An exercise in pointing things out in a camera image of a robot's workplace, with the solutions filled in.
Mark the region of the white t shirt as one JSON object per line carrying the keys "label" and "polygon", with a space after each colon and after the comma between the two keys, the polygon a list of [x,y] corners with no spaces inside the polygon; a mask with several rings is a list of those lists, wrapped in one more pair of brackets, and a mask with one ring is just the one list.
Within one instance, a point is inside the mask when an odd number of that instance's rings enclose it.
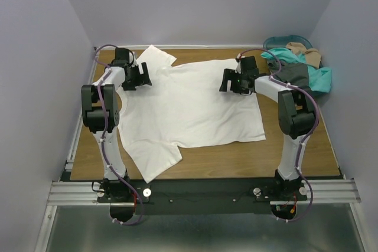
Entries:
{"label": "white t shirt", "polygon": [[145,182],[179,163],[181,148],[265,140],[256,95],[219,90],[234,59],[176,66],[174,56],[150,46],[137,61],[147,64],[152,84],[118,90],[118,131]]}

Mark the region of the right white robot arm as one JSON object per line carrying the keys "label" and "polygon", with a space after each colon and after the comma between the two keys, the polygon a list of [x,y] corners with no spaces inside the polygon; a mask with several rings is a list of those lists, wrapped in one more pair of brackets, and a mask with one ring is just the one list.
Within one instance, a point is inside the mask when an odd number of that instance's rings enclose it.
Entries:
{"label": "right white robot arm", "polygon": [[254,56],[237,58],[237,69],[224,69],[220,91],[242,95],[259,93],[278,104],[283,133],[281,162],[275,172],[275,194],[291,194],[301,187],[301,165],[309,137],[318,126],[319,109],[308,86],[295,86],[261,74]]}

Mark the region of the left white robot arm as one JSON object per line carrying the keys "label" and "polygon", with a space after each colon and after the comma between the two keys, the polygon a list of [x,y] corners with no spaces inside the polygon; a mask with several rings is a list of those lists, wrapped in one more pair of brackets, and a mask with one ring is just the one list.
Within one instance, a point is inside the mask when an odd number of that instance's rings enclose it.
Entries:
{"label": "left white robot arm", "polygon": [[[111,63],[98,60],[97,54],[105,47],[113,47],[115,55]],[[112,44],[95,51],[95,61],[104,66],[100,78],[81,87],[82,121],[96,139],[104,164],[104,181],[115,181],[132,188],[128,182],[126,166],[122,161],[117,139],[120,121],[117,89],[135,91],[140,86],[152,86],[147,64],[138,64],[133,51]]]}

